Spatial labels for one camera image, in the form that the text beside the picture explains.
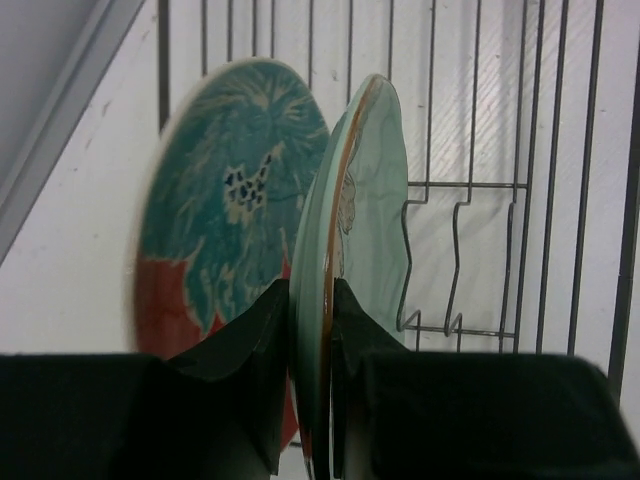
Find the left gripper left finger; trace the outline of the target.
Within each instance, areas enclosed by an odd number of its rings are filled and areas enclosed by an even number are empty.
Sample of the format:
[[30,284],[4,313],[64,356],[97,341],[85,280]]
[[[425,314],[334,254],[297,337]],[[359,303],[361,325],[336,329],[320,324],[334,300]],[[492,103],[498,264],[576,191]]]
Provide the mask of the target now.
[[288,283],[169,360],[5,355],[5,479],[267,479],[278,470]]

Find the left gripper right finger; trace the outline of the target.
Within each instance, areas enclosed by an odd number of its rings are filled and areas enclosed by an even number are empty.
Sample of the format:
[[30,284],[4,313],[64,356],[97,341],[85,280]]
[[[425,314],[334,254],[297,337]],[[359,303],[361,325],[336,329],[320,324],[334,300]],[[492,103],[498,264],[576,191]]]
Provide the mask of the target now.
[[414,352],[334,284],[338,479],[635,479],[605,375],[563,355]]

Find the light green plate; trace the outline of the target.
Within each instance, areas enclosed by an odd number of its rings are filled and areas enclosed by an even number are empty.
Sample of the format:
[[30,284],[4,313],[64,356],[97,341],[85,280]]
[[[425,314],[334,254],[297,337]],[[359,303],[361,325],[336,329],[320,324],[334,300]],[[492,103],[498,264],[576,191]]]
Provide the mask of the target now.
[[409,258],[402,211],[407,153],[395,88],[362,82],[334,127],[304,204],[289,293],[290,372],[306,472],[329,469],[329,339],[334,282],[396,339]]

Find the red and teal plate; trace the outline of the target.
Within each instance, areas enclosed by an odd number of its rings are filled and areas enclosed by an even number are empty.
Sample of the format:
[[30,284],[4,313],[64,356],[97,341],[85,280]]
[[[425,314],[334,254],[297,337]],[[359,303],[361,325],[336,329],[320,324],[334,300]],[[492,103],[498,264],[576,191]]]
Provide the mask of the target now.
[[236,60],[196,83],[161,131],[133,223],[138,351],[178,355],[289,277],[328,139],[306,82],[281,61]]

